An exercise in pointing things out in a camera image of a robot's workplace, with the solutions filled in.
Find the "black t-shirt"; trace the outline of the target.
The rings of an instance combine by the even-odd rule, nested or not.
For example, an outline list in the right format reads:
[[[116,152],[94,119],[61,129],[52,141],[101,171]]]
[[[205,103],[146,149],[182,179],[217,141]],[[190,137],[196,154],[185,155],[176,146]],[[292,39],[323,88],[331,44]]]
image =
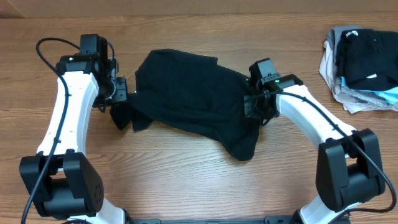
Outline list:
[[[110,109],[120,130],[141,131],[158,121],[220,142],[239,161],[254,156],[259,121],[245,117],[247,77],[215,57],[153,50],[135,72],[136,90]]]

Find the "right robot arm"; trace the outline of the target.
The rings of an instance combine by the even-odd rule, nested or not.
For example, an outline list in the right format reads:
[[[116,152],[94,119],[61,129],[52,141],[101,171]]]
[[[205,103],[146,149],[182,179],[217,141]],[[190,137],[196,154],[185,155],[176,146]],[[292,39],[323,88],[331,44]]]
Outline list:
[[[315,146],[317,196],[291,216],[267,217],[265,223],[349,223],[349,211],[383,194],[379,141],[370,129],[358,131],[322,106],[294,74],[281,76],[269,58],[249,67],[251,95],[245,116],[266,125],[288,117]]]

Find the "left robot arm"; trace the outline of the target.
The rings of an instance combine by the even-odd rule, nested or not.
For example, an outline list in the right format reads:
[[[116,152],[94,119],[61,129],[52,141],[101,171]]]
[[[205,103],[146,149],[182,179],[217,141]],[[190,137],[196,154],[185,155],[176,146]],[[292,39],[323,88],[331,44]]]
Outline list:
[[[19,173],[29,193],[21,222],[33,205],[41,217],[64,223],[130,223],[125,209],[104,196],[103,181],[86,157],[92,108],[102,113],[127,99],[126,79],[112,44],[98,34],[83,34],[78,53],[45,64],[57,75],[57,97],[48,130],[37,152],[25,156]]]

